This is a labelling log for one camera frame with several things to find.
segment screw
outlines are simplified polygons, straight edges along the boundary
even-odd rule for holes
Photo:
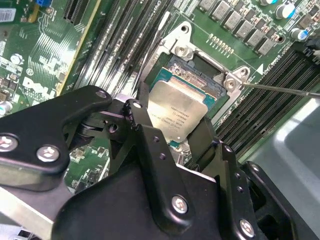
[[[225,149],[226,149],[228,152],[230,152],[230,153],[233,152],[233,150],[231,149],[231,147],[229,147],[228,145],[224,145],[224,147],[225,147]]]
[[[106,99],[107,95],[104,91],[97,91],[95,94],[97,94],[100,98]]]
[[[249,238],[253,238],[255,236],[255,231],[254,228],[251,226],[251,224],[245,220],[241,219],[240,220],[240,227],[242,232],[247,235]]]
[[[228,82],[228,87],[230,88],[230,89],[233,89],[234,88],[234,83],[232,82],[232,81],[230,81],[230,82]]]
[[[174,196],[171,204],[178,213],[185,214],[188,211],[188,205],[186,201],[180,196]]]
[[[59,158],[59,151],[53,146],[43,146],[36,151],[36,156],[42,162],[54,162]]]
[[[178,57],[184,57],[186,55],[186,48],[183,46],[177,46],[174,49],[174,52]]]
[[[133,102],[133,106],[135,106],[138,109],[142,108],[142,105],[140,103],[138,103],[137,101]]]
[[[18,146],[18,141],[12,136],[0,136],[0,152],[10,152]]]
[[[251,164],[251,167],[253,168],[253,170],[255,170],[256,172],[259,172],[259,167],[255,164]]]

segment electrolytic capacitor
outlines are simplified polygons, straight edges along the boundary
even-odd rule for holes
[[[294,28],[291,30],[290,36],[295,40],[303,41],[308,37],[308,31]]]
[[[0,102],[0,116],[4,116],[6,113],[12,110],[13,106],[9,101]]]
[[[296,7],[294,4],[281,4],[275,9],[277,19],[289,19],[295,14]]]
[[[260,0],[262,6],[267,6],[270,4],[275,4],[278,0]]]

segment white label sticker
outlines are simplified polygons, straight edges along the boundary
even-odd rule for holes
[[[15,8],[0,8],[0,23],[12,22],[15,19]]]

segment pcie slot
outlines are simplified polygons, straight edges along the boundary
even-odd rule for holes
[[[63,18],[72,23],[78,25],[85,13],[89,0],[68,0]]]
[[[305,91],[309,91],[313,86],[317,84],[317,82],[312,81],[310,83],[307,83],[305,81],[306,77],[309,78],[312,75],[312,71],[306,72],[303,77],[300,77],[300,80],[296,81],[291,87],[295,89],[303,89]],[[291,102],[294,99],[297,99],[297,101],[301,100],[302,97],[297,97],[294,95],[289,94],[278,94],[279,97],[276,97],[276,101],[273,103],[273,105],[269,106],[268,110],[266,112],[263,112],[260,116],[258,116],[258,119],[254,122],[254,125],[251,127],[247,127],[247,133],[246,135],[241,135],[237,141],[234,141],[231,143],[232,147],[236,152],[239,152],[238,149],[247,144],[245,139],[247,140],[253,140],[256,138],[256,136],[264,134],[264,132],[269,131],[285,114],[289,112],[291,109],[290,106],[293,106]]]
[[[276,84],[277,86],[279,87],[282,87],[282,88],[286,88],[288,87],[287,84],[297,75],[297,73],[299,71],[301,71],[302,69],[304,68],[304,65],[303,64],[298,64],[296,65],[296,67],[294,67],[293,71],[287,73],[286,75],[282,76],[282,79],[281,81]],[[261,111],[266,111],[266,106],[268,106],[272,101],[274,101],[275,99],[275,96],[278,96],[278,92],[272,92],[272,91],[267,91],[266,92],[266,96],[264,96],[263,98],[260,98],[260,99],[263,99],[263,100],[260,100],[260,101],[256,101],[251,107],[250,107],[250,111],[248,114],[243,114],[244,116],[244,119],[243,119],[243,122],[241,124],[237,124],[237,127],[233,130],[235,133],[238,133],[239,131],[241,131],[241,129],[244,129],[242,131],[245,131],[247,132],[247,126],[250,125],[251,122],[254,122],[255,125],[257,125],[255,119],[256,119],[256,116],[258,114],[261,113]],[[233,143],[235,141],[235,138],[236,138],[237,135],[235,134],[231,134],[229,135],[225,141],[228,142],[228,143]]]
[[[278,79],[281,74],[291,65],[298,56],[293,52],[287,52],[286,56],[283,56],[283,62],[280,66],[275,66],[274,69],[271,69],[267,76],[265,76],[260,84],[272,85],[276,79]],[[261,89],[252,89],[250,94],[246,99],[236,108],[232,115],[226,119],[226,121],[217,129],[217,133],[220,138],[223,138],[232,128],[237,125],[237,122],[240,120],[241,116],[245,114],[250,108],[252,103],[258,101],[264,94],[266,90]]]

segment black chip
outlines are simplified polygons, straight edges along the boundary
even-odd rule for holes
[[[104,153],[105,149],[103,147],[99,147],[97,152],[100,153],[100,154]]]
[[[256,14],[256,11],[250,9],[244,18],[250,22],[250,20],[254,17],[255,14]]]
[[[260,19],[260,21],[256,24],[255,27],[256,27],[257,29],[261,30],[262,27],[263,27],[265,24],[266,24],[266,21],[263,20],[263,19]]]
[[[4,92],[0,91],[0,102],[4,102],[7,100],[7,95]]]
[[[239,0],[238,3],[234,6],[234,10],[239,12],[244,5],[245,3],[242,0]]]
[[[10,84],[9,84],[9,89],[15,91],[16,88],[17,88],[17,85],[18,85],[17,83],[11,81]]]
[[[10,81],[8,79],[3,79],[2,80],[2,86],[5,88],[8,88],[10,84]]]
[[[277,32],[277,30],[274,28],[274,27],[272,27],[272,28],[270,28],[270,30],[266,33],[266,36],[268,37],[268,38],[271,38],[272,36],[273,36],[273,34],[275,34]]]
[[[314,15],[316,15],[316,13],[319,11],[319,8],[317,7],[317,6],[314,6],[311,10],[310,10],[310,12],[309,12],[309,14],[311,15],[311,16],[314,16]]]

